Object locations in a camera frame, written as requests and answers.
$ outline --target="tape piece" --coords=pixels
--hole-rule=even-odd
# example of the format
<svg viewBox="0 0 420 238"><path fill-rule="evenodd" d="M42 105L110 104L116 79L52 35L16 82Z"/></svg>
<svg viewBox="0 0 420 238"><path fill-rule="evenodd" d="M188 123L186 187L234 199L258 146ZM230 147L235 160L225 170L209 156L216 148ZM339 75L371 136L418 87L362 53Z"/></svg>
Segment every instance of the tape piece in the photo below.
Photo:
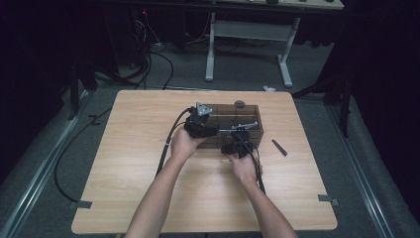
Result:
<svg viewBox="0 0 420 238"><path fill-rule="evenodd" d="M79 200L77 202L72 202L70 204L69 208L71 208L71 209L75 209L75 208L86 208L86 209L90 209L90 206L92 206L92 202L91 201Z"/></svg>
<svg viewBox="0 0 420 238"><path fill-rule="evenodd" d="M329 202L331 202L331 205L333 205L333 206L340 205L340 200L339 199L335 199L335 198L333 198L330 195L318 194L318 200L319 201L329 201Z"/></svg>

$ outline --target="human arm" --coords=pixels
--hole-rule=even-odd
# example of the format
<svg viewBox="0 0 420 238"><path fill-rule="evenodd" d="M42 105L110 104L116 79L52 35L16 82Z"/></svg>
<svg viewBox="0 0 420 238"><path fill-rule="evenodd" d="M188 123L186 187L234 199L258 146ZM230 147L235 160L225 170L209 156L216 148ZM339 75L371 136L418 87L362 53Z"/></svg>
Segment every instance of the human arm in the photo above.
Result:
<svg viewBox="0 0 420 238"><path fill-rule="evenodd" d="M204 140L192 139L182 128L175 132L170 144L171 155L140 202L125 237L159 236L169 211L176 179L186 160Z"/></svg>
<svg viewBox="0 0 420 238"><path fill-rule="evenodd" d="M259 221L262 237L297 237L296 232L281 211L263 193L257 184L257 175L253 158L250 155L238 159L238 155L230 155L229 160L236 178L253 205Z"/></svg>

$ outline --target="gray floor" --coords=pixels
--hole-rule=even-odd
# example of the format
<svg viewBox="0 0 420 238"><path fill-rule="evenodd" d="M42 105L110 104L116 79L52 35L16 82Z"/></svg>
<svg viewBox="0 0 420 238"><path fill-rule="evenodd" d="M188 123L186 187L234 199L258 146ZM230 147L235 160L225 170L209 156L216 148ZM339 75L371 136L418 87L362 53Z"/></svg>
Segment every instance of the gray floor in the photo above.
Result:
<svg viewBox="0 0 420 238"><path fill-rule="evenodd" d="M265 47L251 47L249 44L235 49L226 44L218 45L214 81L204 81L206 50L187 48L184 51L168 46L162 54L168 57L174 66L173 79L169 89L174 87L217 89L217 90L263 90L267 85L279 91L295 92L315 82L331 48L312 49L309 45L294 46L288 59L288 67L293 80L292 88L284 88L280 71L275 60L282 44L269 44ZM162 58L152 56L152 70L146 84L147 89L160 89L170 75L170 66ZM86 108L78 116L78 122L69 138L87 125L88 115L100 114L111 107L117 92L131 89L116 83L100 82ZM340 133L336 130L331 110L338 107L326 107L320 98L322 95L311 94L295 99L295 104L315 156L327 192L340 200L334 206L339 225L333 231L298 231L300 237L392 237L378 232L367 200L361 193L355 172L349 160ZM25 194L38 168L49 156L53 144L68 124L68 95L64 97L65 106L50 124L32 143L19 165L11 172L0 187L0 224L5 227ZM370 135L358 112L354 101L349 118L350 143L361 168L374 192L381 211L393 237L420 237L420 228L407 211L398 189L384 168L380 157L371 141ZM108 114L99 122L89 126L71 144L63 155L58 167L58 179L62 187L75 198L80 198L90 167L99 146ZM22 227L18 227L16 237L116 237L107 235L75 235L71 232L71 222L75 210L68 208L69 201L57 191L53 177L50 177ZM223 233L223 234L162 234L161 237L260 237L259 233Z"/></svg>

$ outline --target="wooden table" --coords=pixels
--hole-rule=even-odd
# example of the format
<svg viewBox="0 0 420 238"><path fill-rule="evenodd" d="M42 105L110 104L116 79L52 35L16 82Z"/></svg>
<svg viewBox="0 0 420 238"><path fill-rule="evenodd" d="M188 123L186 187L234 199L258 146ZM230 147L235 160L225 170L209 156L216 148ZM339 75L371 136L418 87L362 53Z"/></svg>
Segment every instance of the wooden table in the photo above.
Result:
<svg viewBox="0 0 420 238"><path fill-rule="evenodd" d="M259 151L267 196L296 230L336 228L331 203L318 200L318 194L327 193L289 93L124 90L116 98L82 195L92 206L77 209L72 231L125 233L155 177L164 141L179 113L196 101L236 100L260 110L264 134ZM197 150L176 182L162 232L256 230L257 218L227 157L218 149Z"/></svg>

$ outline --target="person's right hand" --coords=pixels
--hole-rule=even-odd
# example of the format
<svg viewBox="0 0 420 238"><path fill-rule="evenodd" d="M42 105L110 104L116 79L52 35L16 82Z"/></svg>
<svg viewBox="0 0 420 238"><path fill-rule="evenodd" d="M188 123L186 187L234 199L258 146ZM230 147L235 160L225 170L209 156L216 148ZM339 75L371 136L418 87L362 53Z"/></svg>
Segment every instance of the person's right hand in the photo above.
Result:
<svg viewBox="0 0 420 238"><path fill-rule="evenodd" d="M257 183L256 166L250 154L239 159L238 154L229 155L235 177L242 184Z"/></svg>

